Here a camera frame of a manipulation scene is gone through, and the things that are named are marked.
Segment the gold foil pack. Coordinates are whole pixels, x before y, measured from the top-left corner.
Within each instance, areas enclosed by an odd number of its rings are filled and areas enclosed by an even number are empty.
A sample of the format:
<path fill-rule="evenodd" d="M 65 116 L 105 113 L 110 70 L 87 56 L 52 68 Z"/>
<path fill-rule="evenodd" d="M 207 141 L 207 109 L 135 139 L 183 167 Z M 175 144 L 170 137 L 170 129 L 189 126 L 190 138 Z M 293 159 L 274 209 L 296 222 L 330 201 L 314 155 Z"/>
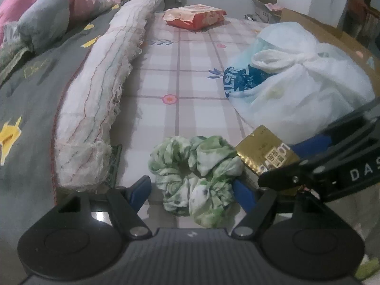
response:
<path fill-rule="evenodd" d="M 265 126 L 260 125 L 236 147 L 244 164 L 242 183 L 259 189 L 259 177 L 267 171 L 285 167 L 300 160 L 299 156 Z"/>

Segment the green scrunchie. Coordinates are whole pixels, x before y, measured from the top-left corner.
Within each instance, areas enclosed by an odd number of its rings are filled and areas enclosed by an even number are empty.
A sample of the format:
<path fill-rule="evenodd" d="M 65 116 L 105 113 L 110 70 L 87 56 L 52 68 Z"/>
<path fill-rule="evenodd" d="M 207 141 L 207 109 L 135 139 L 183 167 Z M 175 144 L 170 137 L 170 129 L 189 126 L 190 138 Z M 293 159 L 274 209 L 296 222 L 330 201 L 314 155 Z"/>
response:
<path fill-rule="evenodd" d="M 221 136 L 166 138 L 149 156 L 149 171 L 166 211 L 217 227 L 234 202 L 233 181 L 243 172 L 236 149 Z"/>

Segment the white plastic bag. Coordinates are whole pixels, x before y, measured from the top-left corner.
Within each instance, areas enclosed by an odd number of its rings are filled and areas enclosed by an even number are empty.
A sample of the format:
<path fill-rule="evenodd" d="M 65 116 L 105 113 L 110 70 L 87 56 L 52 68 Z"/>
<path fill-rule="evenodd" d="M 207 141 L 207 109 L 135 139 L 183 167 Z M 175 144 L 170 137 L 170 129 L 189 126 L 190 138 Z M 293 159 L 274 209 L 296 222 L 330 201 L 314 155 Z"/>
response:
<path fill-rule="evenodd" d="M 225 69 L 223 86 L 247 124 L 291 145 L 375 98 L 349 55 L 295 22 L 265 27 Z"/>

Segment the white fuzzy blanket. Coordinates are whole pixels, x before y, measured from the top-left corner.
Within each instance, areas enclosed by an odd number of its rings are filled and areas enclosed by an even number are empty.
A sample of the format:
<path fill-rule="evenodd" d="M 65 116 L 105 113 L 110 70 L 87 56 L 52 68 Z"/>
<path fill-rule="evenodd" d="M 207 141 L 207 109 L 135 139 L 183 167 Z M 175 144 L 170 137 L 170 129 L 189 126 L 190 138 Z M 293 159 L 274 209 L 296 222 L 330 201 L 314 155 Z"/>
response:
<path fill-rule="evenodd" d="M 161 2 L 124 0 L 84 27 L 84 64 L 65 91 L 57 117 L 57 187 L 91 189 L 106 179 L 109 132 L 119 114 L 122 86 L 142 52 L 147 21 Z"/>

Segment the brown cardboard box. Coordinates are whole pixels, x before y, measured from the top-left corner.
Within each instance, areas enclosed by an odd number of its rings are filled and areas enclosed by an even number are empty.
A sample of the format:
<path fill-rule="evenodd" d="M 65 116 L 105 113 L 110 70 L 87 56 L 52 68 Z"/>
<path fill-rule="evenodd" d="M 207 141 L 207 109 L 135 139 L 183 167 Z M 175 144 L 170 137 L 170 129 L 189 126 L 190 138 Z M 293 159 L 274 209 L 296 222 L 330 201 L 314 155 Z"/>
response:
<path fill-rule="evenodd" d="M 281 12 L 281 22 L 297 22 L 312 33 L 318 41 L 332 44 L 346 52 L 370 77 L 374 86 L 379 85 L 379 59 L 363 47 L 349 34 L 323 24 L 307 15 L 284 8 Z"/>

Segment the small cardboard box with clothes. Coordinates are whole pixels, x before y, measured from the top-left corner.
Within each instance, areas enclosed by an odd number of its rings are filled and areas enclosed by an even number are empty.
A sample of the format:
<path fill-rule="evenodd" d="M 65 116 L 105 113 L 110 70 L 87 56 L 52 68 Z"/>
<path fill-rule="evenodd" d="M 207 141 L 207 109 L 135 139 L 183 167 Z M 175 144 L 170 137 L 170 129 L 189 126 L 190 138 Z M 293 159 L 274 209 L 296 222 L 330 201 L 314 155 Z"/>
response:
<path fill-rule="evenodd" d="M 280 22 L 283 8 L 278 4 L 278 0 L 251 1 L 254 10 L 252 14 L 246 14 L 245 19 L 268 24 Z"/>

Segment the dark green bedsheet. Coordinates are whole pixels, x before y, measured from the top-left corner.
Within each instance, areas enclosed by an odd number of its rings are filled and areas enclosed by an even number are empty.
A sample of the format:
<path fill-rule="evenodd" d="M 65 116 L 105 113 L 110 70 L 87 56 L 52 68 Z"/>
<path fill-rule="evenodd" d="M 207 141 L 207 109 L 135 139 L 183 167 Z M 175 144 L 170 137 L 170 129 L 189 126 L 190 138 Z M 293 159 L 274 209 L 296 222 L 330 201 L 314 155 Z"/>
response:
<path fill-rule="evenodd" d="M 83 44 L 104 35 L 116 12 L 93 19 L 90 30 L 81 23 L 1 86 L 1 123 L 21 130 L 1 165 L 1 284 L 25 277 L 18 240 L 55 204 L 53 125 L 59 104 L 90 54 Z"/>

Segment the red wet wipes pack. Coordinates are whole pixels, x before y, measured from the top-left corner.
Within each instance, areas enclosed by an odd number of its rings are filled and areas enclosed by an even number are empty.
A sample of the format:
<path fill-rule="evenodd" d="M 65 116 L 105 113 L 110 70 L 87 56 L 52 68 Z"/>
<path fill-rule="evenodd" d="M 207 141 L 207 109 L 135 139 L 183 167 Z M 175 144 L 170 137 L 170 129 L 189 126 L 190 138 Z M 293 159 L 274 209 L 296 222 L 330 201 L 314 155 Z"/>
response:
<path fill-rule="evenodd" d="M 198 31 L 224 21 L 227 12 L 207 5 L 189 5 L 165 11 L 162 19 L 171 26 Z"/>

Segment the pink grey quilt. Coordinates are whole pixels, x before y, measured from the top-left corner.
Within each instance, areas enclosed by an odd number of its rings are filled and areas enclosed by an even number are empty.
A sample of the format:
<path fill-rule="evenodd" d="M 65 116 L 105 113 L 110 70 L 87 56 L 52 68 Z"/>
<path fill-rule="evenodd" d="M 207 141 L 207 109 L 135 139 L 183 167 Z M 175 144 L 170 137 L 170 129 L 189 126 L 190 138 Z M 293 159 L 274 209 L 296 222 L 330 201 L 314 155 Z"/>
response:
<path fill-rule="evenodd" d="M 1 49 L 39 52 L 78 23 L 122 0 L 3 0 Z"/>

